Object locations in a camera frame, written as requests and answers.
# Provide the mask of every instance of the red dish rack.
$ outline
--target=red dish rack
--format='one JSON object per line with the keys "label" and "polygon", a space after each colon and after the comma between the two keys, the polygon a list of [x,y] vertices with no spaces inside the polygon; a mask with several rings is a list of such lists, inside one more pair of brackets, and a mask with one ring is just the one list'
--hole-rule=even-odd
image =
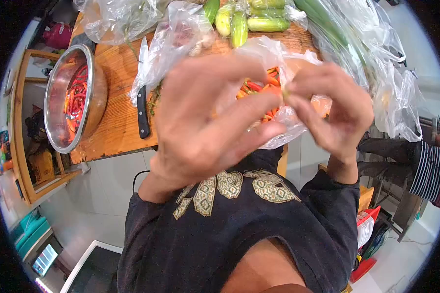
{"label": "red dish rack", "polygon": [[[362,224],[365,220],[367,220],[369,217],[372,217],[374,222],[376,222],[376,218],[378,217],[378,214],[380,213],[381,206],[377,206],[375,209],[366,209],[364,212],[366,212],[368,215],[365,216],[363,219],[358,220],[357,226]],[[366,274],[376,263],[376,259],[373,257],[370,257],[367,260],[363,260],[358,265],[358,269],[353,271],[351,273],[351,279],[350,281],[352,283],[357,282],[364,274]]]}
{"label": "red dish rack", "polygon": [[362,224],[369,217],[372,217],[373,221],[376,222],[376,218],[378,218],[378,214],[380,213],[380,209],[381,209],[381,206],[377,206],[375,209],[366,209],[366,210],[364,210],[364,212],[366,212],[368,215],[366,215],[363,219],[358,220],[357,226]]}

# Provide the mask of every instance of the person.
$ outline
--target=person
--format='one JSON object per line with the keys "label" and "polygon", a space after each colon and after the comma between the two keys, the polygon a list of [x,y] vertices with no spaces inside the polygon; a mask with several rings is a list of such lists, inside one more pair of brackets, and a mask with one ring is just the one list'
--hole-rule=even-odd
{"label": "person", "polygon": [[[282,148],[256,150],[286,131],[249,129],[281,97],[258,93],[215,119],[231,83],[266,81],[254,58],[181,61],[165,77],[157,110],[158,151],[129,203],[117,284],[124,292],[340,292],[357,255],[357,145],[373,121],[369,95],[338,66],[299,71],[286,102],[330,153],[299,192],[277,172]],[[329,120],[311,94],[333,104]]]}
{"label": "person", "polygon": [[387,180],[440,208],[440,134],[435,145],[429,145],[424,141],[373,138],[365,132],[357,150],[396,161],[358,162],[360,176]]}

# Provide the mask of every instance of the black knife handle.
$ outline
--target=black knife handle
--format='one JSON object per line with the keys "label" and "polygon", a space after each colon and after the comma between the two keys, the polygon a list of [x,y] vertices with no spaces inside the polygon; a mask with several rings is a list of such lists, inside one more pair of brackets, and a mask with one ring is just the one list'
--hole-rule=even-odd
{"label": "black knife handle", "polygon": [[145,85],[137,94],[137,116],[138,116],[138,134],[144,139],[150,135],[150,125],[148,124],[148,115],[146,110],[147,94]]}

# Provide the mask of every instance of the hand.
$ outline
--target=hand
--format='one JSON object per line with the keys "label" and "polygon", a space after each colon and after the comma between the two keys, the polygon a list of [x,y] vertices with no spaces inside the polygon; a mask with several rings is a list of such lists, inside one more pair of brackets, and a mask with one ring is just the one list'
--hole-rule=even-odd
{"label": "hand", "polygon": [[278,107],[281,98],[263,93],[236,101],[215,119],[215,103],[230,84],[246,77],[265,82],[267,74],[253,58],[211,55],[179,63],[166,76],[155,116],[158,151],[139,196],[165,202],[167,192],[194,184],[225,170],[286,131],[268,122],[250,131],[253,122]]}
{"label": "hand", "polygon": [[[310,129],[317,145],[342,163],[356,160],[357,145],[373,122],[372,99],[335,64],[304,67],[287,84],[287,103]],[[329,121],[303,97],[327,95],[333,100]]]}

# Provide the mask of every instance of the wrist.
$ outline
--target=wrist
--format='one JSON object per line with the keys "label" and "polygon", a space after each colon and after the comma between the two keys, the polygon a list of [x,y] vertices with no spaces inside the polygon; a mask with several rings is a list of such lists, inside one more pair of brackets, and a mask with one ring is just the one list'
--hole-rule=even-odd
{"label": "wrist", "polygon": [[165,203],[173,196],[174,190],[165,179],[149,172],[138,188],[138,196],[147,202]]}
{"label": "wrist", "polygon": [[329,177],[339,183],[355,184],[358,181],[356,156],[337,158],[336,156],[331,155],[328,161],[327,173]]}

